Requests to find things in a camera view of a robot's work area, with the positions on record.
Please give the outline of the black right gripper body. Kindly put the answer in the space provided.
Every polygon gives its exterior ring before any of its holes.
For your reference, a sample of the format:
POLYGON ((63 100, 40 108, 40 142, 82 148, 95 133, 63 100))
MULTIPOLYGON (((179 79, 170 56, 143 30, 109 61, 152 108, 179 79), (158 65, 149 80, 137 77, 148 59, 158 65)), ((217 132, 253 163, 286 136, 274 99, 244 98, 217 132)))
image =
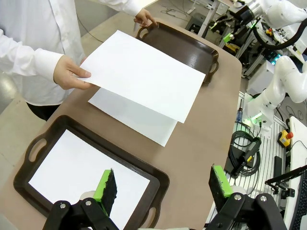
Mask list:
POLYGON ((248 6, 233 8, 231 14, 240 22, 240 25, 246 25, 251 21, 251 10, 248 6))

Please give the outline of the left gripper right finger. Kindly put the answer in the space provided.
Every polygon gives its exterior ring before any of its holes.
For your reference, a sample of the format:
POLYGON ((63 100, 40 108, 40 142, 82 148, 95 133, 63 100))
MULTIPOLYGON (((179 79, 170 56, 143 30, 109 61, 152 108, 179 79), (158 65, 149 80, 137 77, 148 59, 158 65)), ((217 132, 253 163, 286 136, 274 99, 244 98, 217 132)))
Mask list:
POLYGON ((209 230, 230 230, 235 223, 246 224, 250 230, 287 229, 270 194, 251 198, 247 194, 233 192, 220 165, 211 167, 209 187, 217 210, 208 223, 209 230))

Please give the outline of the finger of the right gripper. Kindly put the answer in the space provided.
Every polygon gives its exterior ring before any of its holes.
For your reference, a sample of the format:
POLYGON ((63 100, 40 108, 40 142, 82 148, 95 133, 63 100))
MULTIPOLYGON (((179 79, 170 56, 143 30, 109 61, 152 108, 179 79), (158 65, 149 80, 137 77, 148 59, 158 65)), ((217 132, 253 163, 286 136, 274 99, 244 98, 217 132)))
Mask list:
POLYGON ((225 35, 223 41, 229 43, 231 40, 242 38, 242 25, 240 24, 226 24, 225 35))
POLYGON ((227 22, 231 20, 231 17, 227 15, 222 15, 219 18, 217 18, 213 25, 210 27, 211 30, 222 30, 226 28, 227 22))

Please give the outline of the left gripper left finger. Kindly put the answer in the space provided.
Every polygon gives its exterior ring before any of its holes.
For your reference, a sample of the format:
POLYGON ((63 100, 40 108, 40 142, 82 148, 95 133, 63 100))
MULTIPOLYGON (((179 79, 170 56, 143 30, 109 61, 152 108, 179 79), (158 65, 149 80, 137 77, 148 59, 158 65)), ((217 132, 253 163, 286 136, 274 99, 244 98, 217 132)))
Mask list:
POLYGON ((117 230, 110 213, 117 196, 112 169, 105 170, 93 195, 75 204, 60 200, 53 204, 47 217, 48 230, 117 230))

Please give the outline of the person's left hand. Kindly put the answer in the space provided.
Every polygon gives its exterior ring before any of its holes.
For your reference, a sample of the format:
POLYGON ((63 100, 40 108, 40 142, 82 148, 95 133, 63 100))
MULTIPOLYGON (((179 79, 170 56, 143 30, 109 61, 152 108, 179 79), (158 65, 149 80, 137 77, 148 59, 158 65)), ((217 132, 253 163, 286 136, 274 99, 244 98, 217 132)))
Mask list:
POLYGON ((141 27, 150 26, 151 24, 157 26, 156 20, 146 9, 140 10, 140 12, 135 16, 134 22, 138 23, 141 27))

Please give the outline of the person's right hand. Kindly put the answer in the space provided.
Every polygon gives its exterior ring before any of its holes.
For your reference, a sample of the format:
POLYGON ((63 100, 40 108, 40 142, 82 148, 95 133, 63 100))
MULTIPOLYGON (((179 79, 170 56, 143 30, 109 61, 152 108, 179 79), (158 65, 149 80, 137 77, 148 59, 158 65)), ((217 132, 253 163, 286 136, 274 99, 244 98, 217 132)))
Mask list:
POLYGON ((53 80, 64 90, 87 90, 92 84, 84 82, 81 78, 89 78, 91 73, 76 65, 68 56, 63 55, 57 62, 53 80))

